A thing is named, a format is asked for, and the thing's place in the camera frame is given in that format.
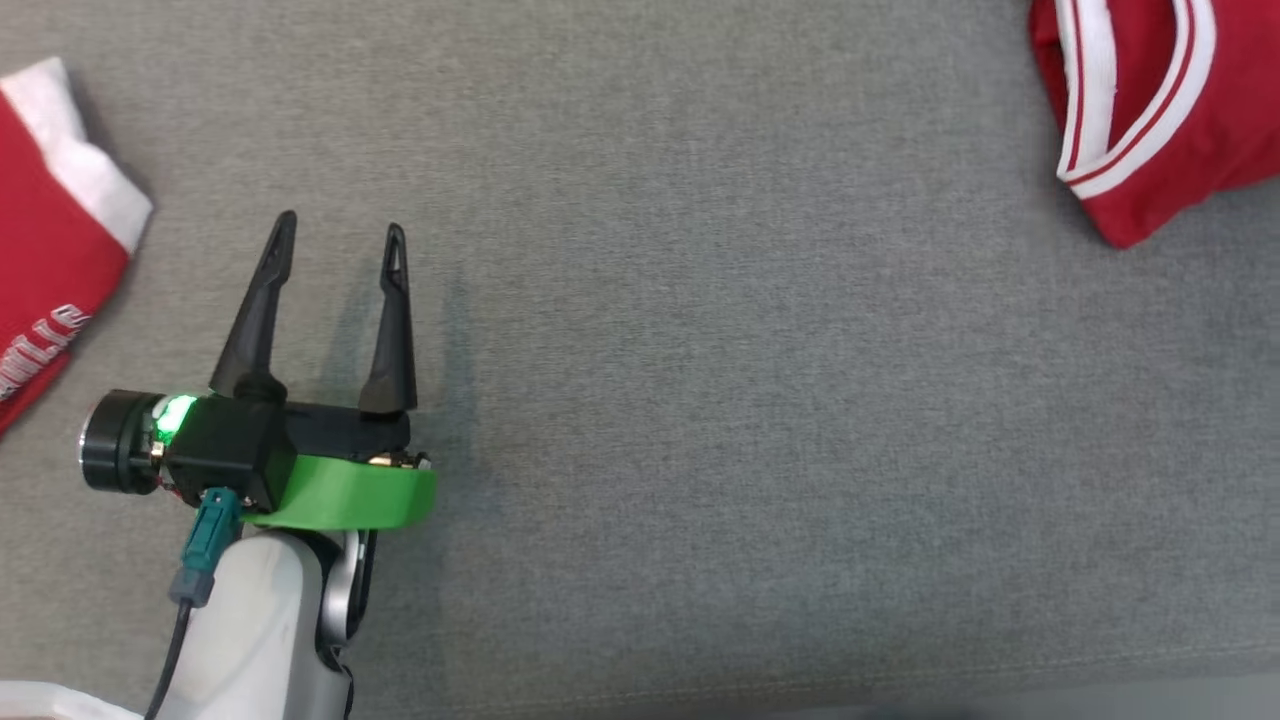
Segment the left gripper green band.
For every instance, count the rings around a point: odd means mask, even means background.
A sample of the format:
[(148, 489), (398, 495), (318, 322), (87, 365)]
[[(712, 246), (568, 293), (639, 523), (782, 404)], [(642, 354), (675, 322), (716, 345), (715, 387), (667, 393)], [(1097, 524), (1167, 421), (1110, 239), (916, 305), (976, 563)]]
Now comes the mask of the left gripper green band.
[[(297, 214), (275, 220), (209, 382), (229, 398), (283, 402), (271, 373), (280, 291), (291, 277)], [(298, 455), (279, 506), (247, 512), (257, 527), (296, 530), (396, 530), (434, 507), (436, 474), (411, 450), (407, 411), (419, 406), (407, 241), (388, 225), (380, 269), (384, 296), (372, 364), (358, 409), (288, 404), (287, 429)]]

